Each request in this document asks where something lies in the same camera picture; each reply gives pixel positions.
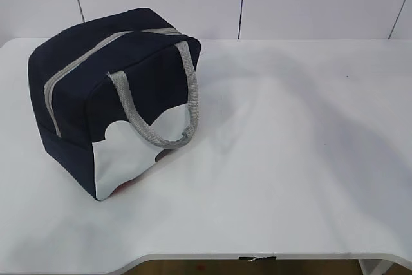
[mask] table surface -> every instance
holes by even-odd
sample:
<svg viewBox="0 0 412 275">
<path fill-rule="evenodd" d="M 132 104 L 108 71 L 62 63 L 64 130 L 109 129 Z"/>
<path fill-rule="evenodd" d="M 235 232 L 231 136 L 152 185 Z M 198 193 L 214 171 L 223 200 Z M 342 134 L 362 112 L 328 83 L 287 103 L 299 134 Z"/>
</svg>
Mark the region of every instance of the table surface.
<svg viewBox="0 0 412 275">
<path fill-rule="evenodd" d="M 157 258 L 384 258 L 412 267 L 412 41 L 202 41 L 185 148 L 94 201 L 44 151 L 0 49 L 0 273 Z"/>
</svg>

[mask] bag handle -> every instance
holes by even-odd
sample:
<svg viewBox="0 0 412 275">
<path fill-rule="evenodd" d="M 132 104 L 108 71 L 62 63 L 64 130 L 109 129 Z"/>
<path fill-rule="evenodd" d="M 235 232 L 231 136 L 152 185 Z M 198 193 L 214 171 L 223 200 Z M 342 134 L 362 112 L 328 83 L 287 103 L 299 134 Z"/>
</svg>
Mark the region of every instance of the bag handle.
<svg viewBox="0 0 412 275">
<path fill-rule="evenodd" d="M 189 125 L 184 129 L 183 137 L 177 141 L 168 141 L 163 139 L 158 133 L 154 132 L 147 122 L 139 115 L 136 110 L 133 98 L 130 92 L 129 81 L 123 71 L 109 74 L 113 82 L 120 102 L 122 103 L 124 113 L 136 131 L 149 143 L 164 149 L 178 149 L 186 145 L 192 139 L 199 121 L 199 90 L 196 80 L 196 74 L 192 63 L 189 45 L 186 41 L 176 43 L 179 54 L 182 58 L 183 68 L 187 80 L 187 108 L 189 110 Z"/>
</svg>

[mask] gray zipper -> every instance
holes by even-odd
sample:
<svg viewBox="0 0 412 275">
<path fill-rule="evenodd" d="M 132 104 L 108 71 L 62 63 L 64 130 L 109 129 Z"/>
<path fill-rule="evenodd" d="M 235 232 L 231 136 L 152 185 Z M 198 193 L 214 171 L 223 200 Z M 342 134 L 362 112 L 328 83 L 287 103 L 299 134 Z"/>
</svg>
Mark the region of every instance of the gray zipper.
<svg viewBox="0 0 412 275">
<path fill-rule="evenodd" d="M 111 35 L 110 37 L 104 39 L 103 41 L 99 42 L 94 48 L 89 50 L 85 53 L 82 57 L 79 57 L 72 63 L 68 64 L 62 70 L 58 71 L 55 75 L 53 75 L 44 85 L 44 101 L 46 103 L 47 110 L 50 114 L 51 119 L 53 120 L 54 127 L 56 129 L 56 135 L 61 138 L 61 132 L 59 129 L 59 125 L 57 124 L 56 118 L 53 112 L 53 90 L 56 84 L 63 79 L 67 74 L 72 72 L 75 68 L 81 65 L 87 58 L 92 56 L 97 51 L 101 50 L 103 47 L 108 45 L 109 43 L 113 42 L 114 40 L 120 38 L 121 36 L 131 33 L 131 32 L 117 32 Z"/>
<path fill-rule="evenodd" d="M 146 30 L 142 30 L 142 32 L 157 33 L 159 35 L 181 35 L 181 33 L 178 32 L 173 27 L 158 28 L 158 29 L 146 29 Z"/>
</svg>

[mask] navy blue lunch bag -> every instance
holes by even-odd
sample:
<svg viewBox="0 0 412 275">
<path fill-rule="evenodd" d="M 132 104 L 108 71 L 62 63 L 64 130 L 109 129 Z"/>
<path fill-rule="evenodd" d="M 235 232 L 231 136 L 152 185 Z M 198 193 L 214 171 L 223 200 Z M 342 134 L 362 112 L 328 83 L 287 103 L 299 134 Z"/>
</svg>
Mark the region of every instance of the navy blue lunch bag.
<svg viewBox="0 0 412 275">
<path fill-rule="evenodd" d="M 148 8 L 46 41 L 28 62 L 44 148 L 91 196 L 107 198 L 193 137 L 200 48 Z"/>
</svg>

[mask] floor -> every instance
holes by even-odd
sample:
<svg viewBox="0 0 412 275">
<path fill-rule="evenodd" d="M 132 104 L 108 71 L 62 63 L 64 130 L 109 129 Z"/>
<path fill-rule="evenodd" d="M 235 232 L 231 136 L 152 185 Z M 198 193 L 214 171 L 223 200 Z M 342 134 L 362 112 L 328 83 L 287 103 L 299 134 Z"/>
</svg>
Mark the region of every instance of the floor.
<svg viewBox="0 0 412 275">
<path fill-rule="evenodd" d="M 125 275 L 362 275 L 357 260 L 157 260 Z M 394 265 L 385 275 L 412 275 Z"/>
</svg>

